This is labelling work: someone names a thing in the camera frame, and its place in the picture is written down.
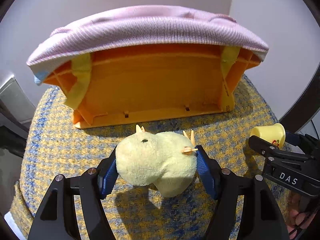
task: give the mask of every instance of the silver screw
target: silver screw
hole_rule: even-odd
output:
[[[88,173],[89,173],[90,175],[95,174],[96,172],[97,172],[97,169],[96,169],[96,168],[90,168],[90,169],[88,169]]]
[[[56,181],[60,181],[63,179],[63,176],[61,174],[57,175],[56,176]]]
[[[230,171],[229,169],[227,169],[227,168],[223,168],[223,169],[221,170],[221,172],[222,172],[224,175],[229,175],[229,174],[231,173],[231,171]]]
[[[254,176],[256,178],[256,180],[258,181],[262,181],[263,177],[260,174],[257,174],[256,176]]]

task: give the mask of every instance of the black cable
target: black cable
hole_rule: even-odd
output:
[[[318,137],[318,140],[320,140],[320,138],[319,138],[319,134],[318,134],[318,131],[317,131],[317,129],[316,129],[316,127],[315,127],[315,124],[313,123],[313,120],[311,119],[311,123],[312,123],[312,125],[313,125],[313,128],[315,129],[315,131],[316,131],[316,134],[317,134],[317,137]]]

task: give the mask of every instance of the blue textured pad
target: blue textured pad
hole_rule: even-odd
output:
[[[197,153],[197,171],[206,193],[209,194],[213,199],[217,199],[218,194],[214,187],[214,179],[211,176],[208,165],[199,152]]]
[[[114,159],[106,175],[103,177],[103,184],[101,190],[101,196],[103,198],[111,194],[113,187],[115,186],[116,180],[118,178],[118,175],[119,174],[116,168],[116,159]]]

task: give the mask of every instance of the pink cushion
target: pink cushion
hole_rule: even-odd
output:
[[[267,44],[223,14],[180,6],[145,5],[114,9],[55,29],[27,61],[41,83],[53,70],[79,54],[157,43],[240,46],[261,60]]]

